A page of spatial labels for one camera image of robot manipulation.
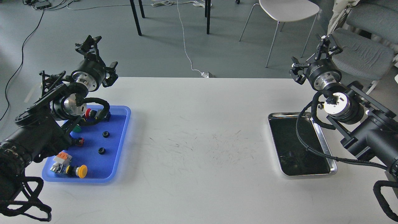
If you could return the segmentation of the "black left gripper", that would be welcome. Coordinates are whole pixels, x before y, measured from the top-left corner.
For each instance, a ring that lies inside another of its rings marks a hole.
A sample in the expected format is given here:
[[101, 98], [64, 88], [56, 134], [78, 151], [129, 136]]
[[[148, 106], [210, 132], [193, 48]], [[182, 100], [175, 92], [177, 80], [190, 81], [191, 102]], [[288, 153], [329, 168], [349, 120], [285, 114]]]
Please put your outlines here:
[[115, 69], [118, 65], [117, 61], [112, 62], [110, 67], [99, 64], [102, 62], [98, 50], [98, 43], [101, 39], [101, 36], [91, 37], [88, 35], [82, 44], [75, 44], [75, 51], [84, 55], [84, 59], [71, 76], [75, 82], [84, 84], [89, 92], [96, 91], [101, 84], [103, 87], [110, 87], [118, 79]]

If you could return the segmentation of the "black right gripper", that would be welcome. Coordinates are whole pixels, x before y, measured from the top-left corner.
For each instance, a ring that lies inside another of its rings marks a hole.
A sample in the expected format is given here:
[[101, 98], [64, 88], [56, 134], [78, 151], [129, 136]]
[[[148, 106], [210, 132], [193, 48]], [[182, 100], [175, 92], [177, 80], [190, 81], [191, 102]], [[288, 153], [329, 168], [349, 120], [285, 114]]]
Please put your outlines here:
[[316, 91], [342, 91], [340, 81], [342, 75], [330, 59], [333, 55], [343, 52], [332, 34], [321, 37], [316, 52], [311, 56], [313, 63], [300, 63], [296, 57], [291, 57], [293, 64], [289, 71], [294, 81], [303, 85], [308, 79], [312, 88]]

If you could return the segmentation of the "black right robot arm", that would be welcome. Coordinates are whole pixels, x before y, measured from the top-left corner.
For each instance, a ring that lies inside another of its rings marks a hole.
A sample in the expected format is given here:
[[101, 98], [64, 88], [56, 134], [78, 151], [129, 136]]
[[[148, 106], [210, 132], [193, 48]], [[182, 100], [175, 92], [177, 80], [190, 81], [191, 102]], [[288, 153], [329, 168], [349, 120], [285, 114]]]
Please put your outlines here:
[[[292, 57], [289, 71], [295, 82], [302, 85], [308, 80], [316, 91], [311, 102], [299, 113], [296, 134], [307, 151], [317, 156], [347, 164], [371, 166], [384, 169], [389, 180], [376, 181], [373, 192], [384, 213], [397, 221], [381, 193], [382, 187], [397, 188], [398, 146], [395, 114], [362, 91], [363, 86], [354, 81], [348, 86], [341, 84], [341, 72], [332, 61], [332, 56], [343, 50], [332, 35], [320, 38], [317, 51], [304, 63]], [[304, 112], [310, 108], [313, 121], [320, 127], [336, 129], [341, 133], [342, 146], [355, 159], [340, 158], [319, 152], [309, 146], [300, 136], [299, 123]]]

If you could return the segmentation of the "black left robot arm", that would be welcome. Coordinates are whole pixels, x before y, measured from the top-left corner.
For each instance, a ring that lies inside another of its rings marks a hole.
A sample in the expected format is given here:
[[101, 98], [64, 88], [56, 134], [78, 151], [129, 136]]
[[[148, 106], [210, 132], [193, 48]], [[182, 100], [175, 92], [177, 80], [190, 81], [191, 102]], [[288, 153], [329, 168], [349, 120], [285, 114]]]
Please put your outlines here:
[[15, 118], [18, 129], [1, 141], [1, 213], [24, 215], [43, 222], [51, 221], [51, 207], [39, 200], [44, 187], [40, 177], [27, 177], [31, 162], [40, 163], [50, 156], [63, 154], [70, 146], [84, 140], [73, 138], [76, 126], [93, 126], [107, 117], [110, 105], [101, 98], [87, 97], [100, 85], [110, 87], [118, 79], [118, 62], [106, 66], [99, 55], [101, 36], [90, 35], [75, 50], [84, 56], [78, 68], [66, 75], [42, 76], [42, 95], [33, 106]]

